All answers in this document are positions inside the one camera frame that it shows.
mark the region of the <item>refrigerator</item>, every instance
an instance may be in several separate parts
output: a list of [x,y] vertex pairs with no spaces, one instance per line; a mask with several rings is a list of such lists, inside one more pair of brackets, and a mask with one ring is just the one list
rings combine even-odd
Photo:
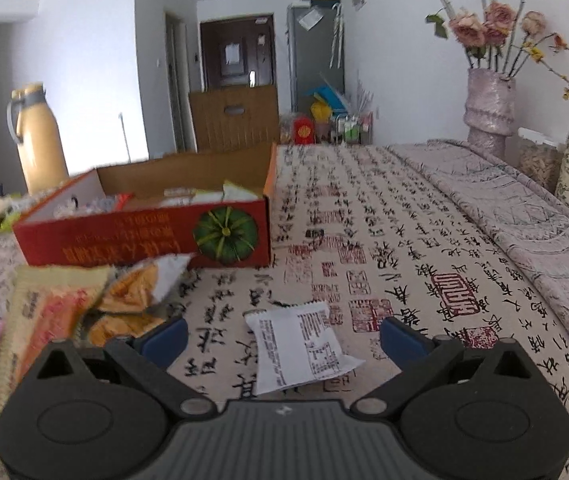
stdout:
[[322,19],[310,30],[306,30],[298,21],[311,11],[310,7],[289,6],[288,9],[291,111],[305,113],[309,116],[311,116],[309,108],[315,99],[308,94],[314,88],[326,84],[322,76],[334,88],[344,93],[344,59],[341,67],[338,68],[336,53],[333,68],[329,68],[333,24],[337,10],[322,7],[312,8],[322,13]]

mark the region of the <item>blue gripper pad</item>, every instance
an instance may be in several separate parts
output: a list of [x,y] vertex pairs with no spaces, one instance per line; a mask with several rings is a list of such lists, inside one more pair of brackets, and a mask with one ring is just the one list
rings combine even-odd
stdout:
[[379,344],[382,351],[401,370],[413,361],[426,357],[435,348],[433,341],[394,317],[382,321],[379,327]]
[[155,366],[166,370],[184,352],[189,327],[183,317],[173,317],[151,332],[137,338],[133,348]]

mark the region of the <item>yellow thermos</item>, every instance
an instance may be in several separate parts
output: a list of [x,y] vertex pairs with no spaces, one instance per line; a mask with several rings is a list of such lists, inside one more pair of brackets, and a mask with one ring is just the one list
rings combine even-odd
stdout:
[[18,145],[30,194],[58,186],[69,178],[58,123],[46,103],[42,83],[13,91],[7,107],[7,124]]

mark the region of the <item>red box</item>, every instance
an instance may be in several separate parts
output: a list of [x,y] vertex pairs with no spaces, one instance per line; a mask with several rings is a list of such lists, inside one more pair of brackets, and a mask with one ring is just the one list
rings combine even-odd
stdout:
[[[170,253],[195,253],[194,267],[269,266],[276,149],[262,143],[235,152],[181,153],[97,168],[37,205],[14,225],[14,233],[31,266],[128,265]],[[158,207],[167,189],[222,190],[225,180],[261,198]],[[133,205],[105,214],[53,218],[55,209],[73,197],[85,204],[119,193],[132,193]],[[135,210],[126,210],[130,206]]]

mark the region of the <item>cardboard box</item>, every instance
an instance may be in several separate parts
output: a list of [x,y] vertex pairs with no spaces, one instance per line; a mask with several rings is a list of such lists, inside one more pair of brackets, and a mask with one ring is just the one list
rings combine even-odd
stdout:
[[[181,153],[91,170],[21,218],[14,233],[31,266],[127,265],[169,253],[197,254],[194,267],[268,266],[276,149],[262,143],[235,152]],[[167,189],[222,190],[225,180],[260,199],[159,207]],[[82,205],[119,193],[133,193],[136,209],[127,204],[118,212],[53,217],[73,197]]]
[[189,94],[199,152],[228,152],[280,142],[275,86],[230,86]]

